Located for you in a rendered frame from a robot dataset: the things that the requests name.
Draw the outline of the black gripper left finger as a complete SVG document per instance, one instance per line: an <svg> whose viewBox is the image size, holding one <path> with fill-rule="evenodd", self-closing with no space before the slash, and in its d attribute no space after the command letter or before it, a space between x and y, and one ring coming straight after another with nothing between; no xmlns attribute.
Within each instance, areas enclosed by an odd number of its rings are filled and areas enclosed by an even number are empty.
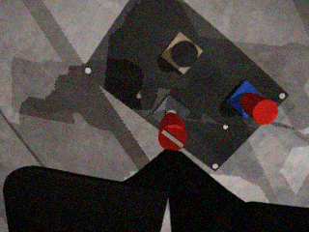
<svg viewBox="0 0 309 232"><path fill-rule="evenodd" d="M165 149L122 182L29 165L4 182L9 232L160 232L175 164Z"/></svg>

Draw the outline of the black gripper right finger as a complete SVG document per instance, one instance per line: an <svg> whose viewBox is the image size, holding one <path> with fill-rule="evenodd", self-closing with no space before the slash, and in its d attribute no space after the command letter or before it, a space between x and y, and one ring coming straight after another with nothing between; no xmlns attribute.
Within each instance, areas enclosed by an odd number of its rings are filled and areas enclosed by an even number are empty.
<svg viewBox="0 0 309 232"><path fill-rule="evenodd" d="M245 202L183 152L173 152L171 232L309 232L309 208Z"/></svg>

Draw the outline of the dark grey circuit board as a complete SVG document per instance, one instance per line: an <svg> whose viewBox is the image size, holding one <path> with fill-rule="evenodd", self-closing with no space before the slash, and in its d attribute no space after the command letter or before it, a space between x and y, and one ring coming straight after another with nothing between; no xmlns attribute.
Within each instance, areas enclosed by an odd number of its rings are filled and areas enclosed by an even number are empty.
<svg viewBox="0 0 309 232"><path fill-rule="evenodd" d="M82 72L215 172L289 96L183 0L128 0Z"/></svg>

